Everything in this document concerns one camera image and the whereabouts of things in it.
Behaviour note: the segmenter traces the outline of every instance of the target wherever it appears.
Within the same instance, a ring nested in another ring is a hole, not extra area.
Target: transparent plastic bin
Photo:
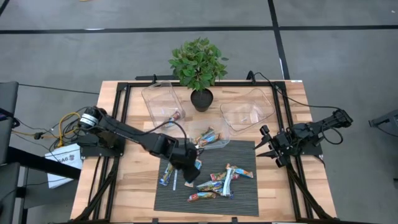
[[[148,86],[142,90],[141,95],[147,105],[154,127],[168,121],[176,111],[181,114],[181,117],[176,120],[176,122],[183,126],[185,111],[170,82],[164,81]],[[171,124],[170,126],[164,126],[158,130],[164,133],[165,130],[171,131],[175,128],[178,129],[176,125]]]
[[[275,113],[275,108],[258,88],[229,103],[223,103],[220,108],[233,136],[247,131]]]
[[[229,143],[229,131],[228,125],[223,118],[210,118],[198,121],[190,121],[185,123],[185,129],[189,135],[190,141],[195,143],[195,139],[200,136],[201,133],[212,127],[215,133],[222,133],[223,138],[207,144],[204,149],[217,149],[226,146]]]

